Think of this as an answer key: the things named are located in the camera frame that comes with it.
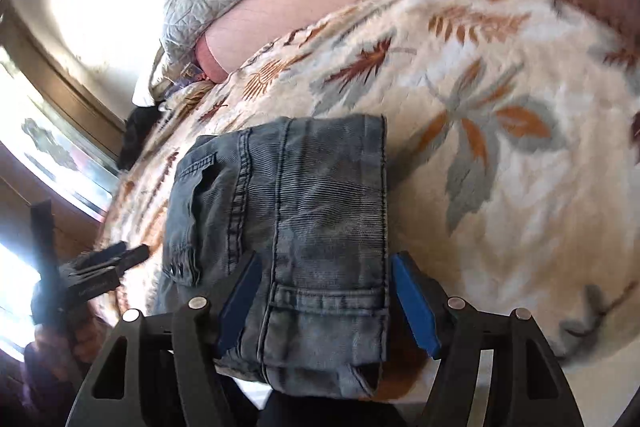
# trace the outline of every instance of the purple fabric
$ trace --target purple fabric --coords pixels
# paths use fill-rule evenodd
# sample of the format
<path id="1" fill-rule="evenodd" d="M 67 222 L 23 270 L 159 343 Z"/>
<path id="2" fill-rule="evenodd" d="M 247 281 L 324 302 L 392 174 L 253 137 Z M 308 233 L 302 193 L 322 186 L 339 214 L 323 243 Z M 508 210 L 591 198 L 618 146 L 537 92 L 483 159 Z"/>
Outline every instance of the purple fabric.
<path id="1" fill-rule="evenodd" d="M 34 344 L 24 348 L 23 405 L 40 427 L 64 427 L 76 399 L 69 382 L 60 382 L 42 365 Z"/>

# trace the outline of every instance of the human hand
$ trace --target human hand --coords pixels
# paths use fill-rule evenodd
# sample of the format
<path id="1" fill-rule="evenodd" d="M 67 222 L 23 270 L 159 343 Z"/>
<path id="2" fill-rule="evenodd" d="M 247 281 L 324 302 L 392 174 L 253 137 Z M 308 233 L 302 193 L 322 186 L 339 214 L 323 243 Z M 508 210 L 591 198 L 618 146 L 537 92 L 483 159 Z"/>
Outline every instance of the human hand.
<path id="1" fill-rule="evenodd" d="M 59 381 L 68 381 L 75 360 L 92 363 L 100 352 L 107 333 L 107 326 L 90 317 L 74 331 L 77 343 L 73 350 L 69 342 L 54 328 L 38 325 L 35 331 L 35 350 L 43 365 L 52 372 Z"/>

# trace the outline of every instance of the bed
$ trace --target bed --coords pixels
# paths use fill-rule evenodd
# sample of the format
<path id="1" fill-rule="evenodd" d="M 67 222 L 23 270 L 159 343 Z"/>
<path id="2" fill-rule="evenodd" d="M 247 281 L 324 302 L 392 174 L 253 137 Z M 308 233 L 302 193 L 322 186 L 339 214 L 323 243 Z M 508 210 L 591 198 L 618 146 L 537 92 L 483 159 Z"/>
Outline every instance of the bed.
<path id="1" fill-rule="evenodd" d="M 287 8 L 262 1 L 243 0 L 199 37 L 196 55 L 224 78 L 167 100 L 123 174 L 97 246 L 145 243 L 152 255 L 95 303 L 103 317 L 151 309 L 173 174 L 197 136 L 359 112 L 388 124 L 391 251 L 410 251 L 478 309 L 531 310 L 574 389 L 614 354 L 637 358 L 639 0 L 336 0 L 312 21 L 296 7 L 247 53 L 248 14 L 280 20 Z M 400 359 L 378 398 L 424 400 L 436 364 Z M 617 384 L 628 396 L 637 373 Z M 620 413 L 619 399 L 605 401 L 607 416 L 600 395 L 582 393 L 587 425 Z"/>

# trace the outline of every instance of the leaf-patterned blanket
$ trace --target leaf-patterned blanket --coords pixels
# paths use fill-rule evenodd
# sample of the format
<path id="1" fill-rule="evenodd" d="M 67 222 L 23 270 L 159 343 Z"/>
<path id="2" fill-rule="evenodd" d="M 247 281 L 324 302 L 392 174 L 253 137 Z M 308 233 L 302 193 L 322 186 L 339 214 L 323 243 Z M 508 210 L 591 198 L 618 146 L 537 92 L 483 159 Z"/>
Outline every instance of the leaf-patterned blanket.
<path id="1" fill-rule="evenodd" d="M 591 362 L 640 330 L 639 95 L 638 55 L 558 0 L 364 0 L 169 101 L 98 241 L 152 248 L 119 308 L 150 308 L 196 136 L 384 114 L 390 251 L 478 309 L 530 309 L 561 359 Z M 111 322 L 113 297 L 98 302 Z"/>

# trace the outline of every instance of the metal screw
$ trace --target metal screw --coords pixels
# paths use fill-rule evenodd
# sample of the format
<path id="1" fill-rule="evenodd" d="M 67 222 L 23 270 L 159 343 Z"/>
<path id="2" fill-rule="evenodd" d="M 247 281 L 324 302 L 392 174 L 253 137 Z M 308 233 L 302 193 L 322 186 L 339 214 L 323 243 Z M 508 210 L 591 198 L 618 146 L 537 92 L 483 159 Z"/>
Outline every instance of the metal screw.
<path id="1" fill-rule="evenodd" d="M 521 321 L 528 321 L 531 318 L 531 312 L 526 308 L 516 308 L 516 317 Z"/>
<path id="2" fill-rule="evenodd" d="M 207 299 L 204 297 L 194 297 L 189 301 L 189 308 L 192 310 L 200 310 L 207 305 Z"/>
<path id="3" fill-rule="evenodd" d="M 122 314 L 122 320 L 125 322 L 133 322 L 140 317 L 140 311 L 130 308 Z"/>
<path id="4" fill-rule="evenodd" d="M 452 297 L 447 301 L 447 306 L 453 310 L 461 310 L 466 306 L 466 302 L 460 297 Z"/>

